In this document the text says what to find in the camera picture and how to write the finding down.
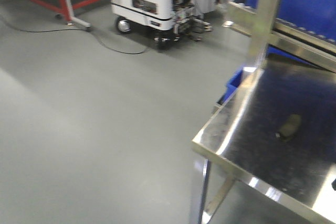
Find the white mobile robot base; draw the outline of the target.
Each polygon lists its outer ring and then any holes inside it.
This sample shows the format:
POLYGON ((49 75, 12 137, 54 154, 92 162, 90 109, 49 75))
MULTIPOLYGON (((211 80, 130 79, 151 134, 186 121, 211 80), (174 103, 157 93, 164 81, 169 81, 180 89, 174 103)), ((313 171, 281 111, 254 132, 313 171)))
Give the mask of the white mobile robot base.
POLYGON ((210 23, 202 20, 196 0, 112 0, 112 12, 117 15, 116 29, 121 34, 132 32, 133 24, 154 30, 157 50, 163 50, 181 35, 194 41, 201 38, 192 34, 198 23, 204 31, 211 31, 210 23))

